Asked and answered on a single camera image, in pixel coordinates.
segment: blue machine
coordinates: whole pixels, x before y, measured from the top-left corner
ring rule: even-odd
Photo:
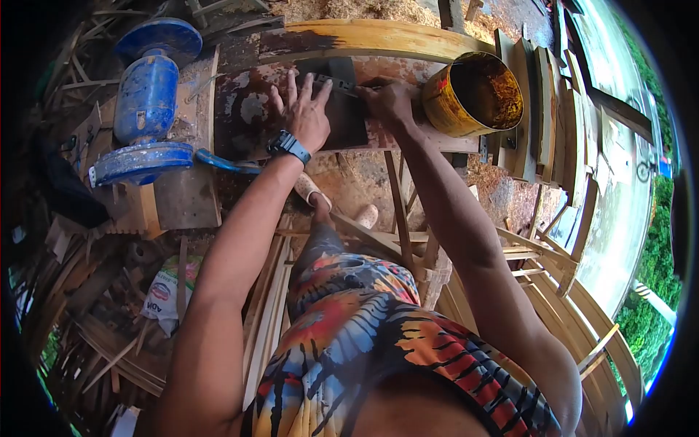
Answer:
[[[127,67],[114,113],[114,135],[127,147],[98,159],[89,169],[93,187],[128,181],[153,182],[165,171],[189,168],[194,151],[186,143],[159,141],[175,121],[179,66],[196,58],[201,35],[189,23],[157,18],[134,27],[115,52]]]

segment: plastic bag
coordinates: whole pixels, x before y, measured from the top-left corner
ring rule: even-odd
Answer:
[[[194,255],[187,257],[187,277],[185,283],[185,302],[187,306],[189,305],[189,300],[192,298],[194,283],[199,274],[201,260],[202,257]],[[179,256],[170,257],[165,261],[162,268],[153,279],[153,282],[151,282],[148,295],[140,311],[141,315],[149,319],[157,319],[158,324],[163,331],[165,331],[165,335],[168,338],[178,325],[177,272],[179,264]]]

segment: blue watch strap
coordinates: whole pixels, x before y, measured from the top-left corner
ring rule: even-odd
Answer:
[[[282,150],[299,158],[304,166],[310,161],[310,153],[308,153],[294,135],[284,129],[282,129],[279,136],[268,146],[268,152],[270,152],[271,155],[275,155]]]

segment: cloth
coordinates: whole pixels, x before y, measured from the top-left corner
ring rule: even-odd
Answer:
[[[318,258],[289,288],[292,326],[245,411],[241,435],[348,436],[361,408],[354,400],[405,372],[447,381],[491,435],[561,434],[519,366],[461,325],[420,308],[408,270],[341,252],[342,243],[319,230],[303,250]],[[318,245],[325,247],[320,255]]]

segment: man's left hand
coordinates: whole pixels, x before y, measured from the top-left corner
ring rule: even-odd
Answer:
[[[293,70],[287,72],[287,104],[284,105],[279,90],[272,85],[272,103],[284,120],[284,129],[289,131],[310,154],[316,153],[330,135],[330,122],[325,116],[325,104],[330,97],[333,82],[323,84],[315,100],[311,100],[313,74],[306,75],[301,93],[296,91],[296,76]]]

